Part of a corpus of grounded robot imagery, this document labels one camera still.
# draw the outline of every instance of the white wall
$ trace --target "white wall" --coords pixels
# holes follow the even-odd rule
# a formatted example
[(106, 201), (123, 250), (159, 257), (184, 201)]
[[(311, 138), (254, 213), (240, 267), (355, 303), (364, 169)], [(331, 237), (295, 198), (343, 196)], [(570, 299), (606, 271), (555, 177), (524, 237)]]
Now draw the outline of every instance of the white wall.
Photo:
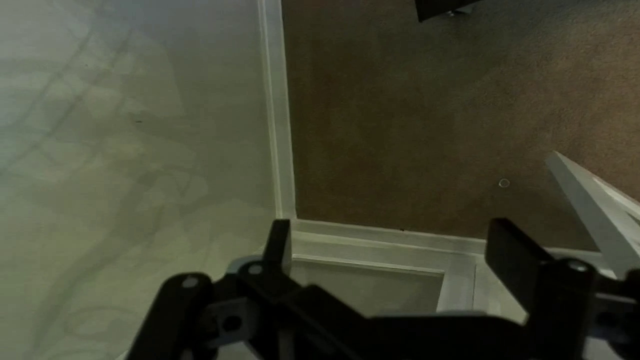
[(112, 360), (272, 221), (253, 0), (0, 2), (0, 359)]

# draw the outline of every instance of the black object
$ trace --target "black object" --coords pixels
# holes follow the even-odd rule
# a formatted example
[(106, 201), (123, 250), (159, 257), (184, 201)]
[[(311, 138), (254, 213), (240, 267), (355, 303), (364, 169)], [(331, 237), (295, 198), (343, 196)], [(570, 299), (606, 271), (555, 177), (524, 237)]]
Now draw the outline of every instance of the black object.
[(417, 0), (418, 22), (441, 16), (445, 12), (457, 12), (458, 8), (475, 2), (479, 0)]
[(611, 281), (556, 261), (509, 221), (491, 227), (486, 263), (528, 311), (527, 326), (496, 317), (364, 319), (320, 287), (288, 279), (291, 222), (277, 221), (261, 263), (212, 282), (166, 281), (128, 360), (212, 360), (247, 342), (265, 360), (579, 360), (586, 336), (640, 359), (640, 273)]

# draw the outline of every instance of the black mount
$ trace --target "black mount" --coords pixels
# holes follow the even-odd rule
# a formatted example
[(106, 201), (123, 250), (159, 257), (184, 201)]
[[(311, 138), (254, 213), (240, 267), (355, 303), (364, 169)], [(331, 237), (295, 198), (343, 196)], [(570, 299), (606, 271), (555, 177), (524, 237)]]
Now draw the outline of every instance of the black mount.
[(288, 276), (291, 222), (277, 221), (263, 261), (212, 282), (166, 281), (128, 360), (215, 360), (247, 342), (263, 360), (579, 360), (589, 336), (640, 359), (640, 273), (613, 281), (582, 261), (556, 261), (509, 221), (493, 221), (486, 263), (528, 313), (364, 319), (320, 287)]

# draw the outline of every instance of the beige wall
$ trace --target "beige wall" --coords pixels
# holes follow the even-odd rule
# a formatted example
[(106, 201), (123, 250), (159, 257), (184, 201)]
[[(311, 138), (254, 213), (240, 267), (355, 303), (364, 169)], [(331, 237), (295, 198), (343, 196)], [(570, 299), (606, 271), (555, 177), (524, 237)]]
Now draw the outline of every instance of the beige wall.
[(253, 0), (0, 5), (0, 359), (114, 360), (272, 221)]

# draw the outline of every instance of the textured wall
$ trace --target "textured wall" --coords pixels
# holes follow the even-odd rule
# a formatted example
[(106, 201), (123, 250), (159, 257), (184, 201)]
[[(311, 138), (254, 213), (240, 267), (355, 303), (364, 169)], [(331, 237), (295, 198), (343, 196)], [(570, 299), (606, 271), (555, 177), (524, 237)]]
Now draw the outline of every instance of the textured wall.
[(545, 169), (561, 150), (640, 196), (640, 5), (287, 0), (305, 219), (545, 245), (590, 240)]
[(0, 359), (114, 360), (272, 221), (253, 0), (3, 0)]

